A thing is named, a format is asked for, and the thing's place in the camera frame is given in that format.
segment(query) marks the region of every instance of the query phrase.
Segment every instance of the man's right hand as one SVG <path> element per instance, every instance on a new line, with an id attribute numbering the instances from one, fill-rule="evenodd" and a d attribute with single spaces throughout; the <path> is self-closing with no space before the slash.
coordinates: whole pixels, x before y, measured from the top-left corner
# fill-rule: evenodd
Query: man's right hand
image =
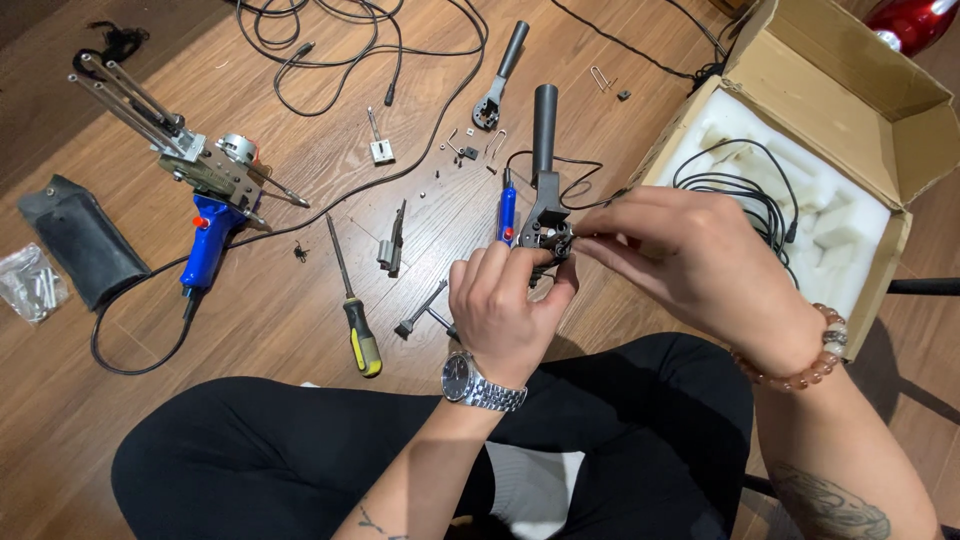
<path id="1" fill-rule="evenodd" d="M 638 186 L 574 226 L 573 249 L 623 275 L 764 374 L 808 367 L 824 317 L 729 195 Z"/>

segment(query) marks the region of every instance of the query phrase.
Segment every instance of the wristwatch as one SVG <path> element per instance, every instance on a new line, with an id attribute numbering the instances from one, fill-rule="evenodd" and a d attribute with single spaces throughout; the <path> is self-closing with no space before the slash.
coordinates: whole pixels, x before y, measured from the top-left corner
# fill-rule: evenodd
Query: wristwatch
<path id="1" fill-rule="evenodd" d="M 513 390 L 484 379 L 473 355 L 466 351 L 450 353 L 444 362 L 440 383 L 449 401 L 489 410 L 512 412 L 527 399 L 526 387 Z"/>

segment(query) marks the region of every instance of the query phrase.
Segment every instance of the beaded bracelet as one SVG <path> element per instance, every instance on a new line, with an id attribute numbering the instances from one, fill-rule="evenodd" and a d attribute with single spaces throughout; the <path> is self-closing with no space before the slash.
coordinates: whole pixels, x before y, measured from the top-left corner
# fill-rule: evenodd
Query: beaded bracelet
<path id="1" fill-rule="evenodd" d="M 780 392 L 789 392 L 790 390 L 803 390 L 810 384 L 817 384 L 825 376 L 833 373 L 833 366 L 840 363 L 840 355 L 843 354 L 844 347 L 847 346 L 847 321 L 836 312 L 836 309 L 826 307 L 823 304 L 814 304 L 813 306 L 827 319 L 827 330 L 824 331 L 823 336 L 824 350 L 817 355 L 810 367 L 790 377 L 770 377 L 760 373 L 754 364 L 741 353 L 732 352 L 733 362 L 750 379 L 750 382 L 763 384 Z"/>

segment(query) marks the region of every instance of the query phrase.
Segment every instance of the hand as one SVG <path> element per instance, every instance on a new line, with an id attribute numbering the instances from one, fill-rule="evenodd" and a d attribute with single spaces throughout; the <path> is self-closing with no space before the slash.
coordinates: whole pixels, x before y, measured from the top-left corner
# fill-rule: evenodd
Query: hand
<path id="1" fill-rule="evenodd" d="M 681 322 L 734 346 L 767 375 L 798 373 L 822 347 L 824 317 L 729 195 L 639 186 L 592 210 L 573 231 L 595 236 L 574 240 L 574 250 L 622 274 Z"/>
<path id="2" fill-rule="evenodd" d="M 495 241 L 450 266 L 450 312 L 464 347 L 480 373 L 495 384 L 519 390 L 553 340 L 560 318 L 580 284 L 574 257 L 557 268 L 550 292 L 527 300 L 534 266 L 552 260 L 546 250 L 515 248 Z"/>

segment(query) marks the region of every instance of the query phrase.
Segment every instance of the white foam insert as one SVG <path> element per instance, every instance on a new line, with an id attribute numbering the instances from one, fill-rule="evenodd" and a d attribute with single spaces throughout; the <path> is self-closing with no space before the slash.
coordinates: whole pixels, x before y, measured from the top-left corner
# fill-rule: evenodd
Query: white foam insert
<path id="1" fill-rule="evenodd" d="M 849 318 L 867 280 L 890 210 L 823 160 L 767 126 L 722 89 L 707 100 L 654 184 L 673 185 L 674 174 L 684 161 L 721 140 L 733 138 L 750 138 L 765 145 L 797 196 L 797 235 L 784 251 L 790 256 L 790 268 L 797 275 L 800 291 L 808 301 L 831 306 Z M 743 176 L 756 182 L 780 205 L 789 227 L 793 218 L 790 194 L 762 149 L 749 143 L 722 146 L 687 165 L 678 180 L 703 172 Z M 745 209 L 766 215 L 760 202 L 741 197 L 736 200 Z"/>

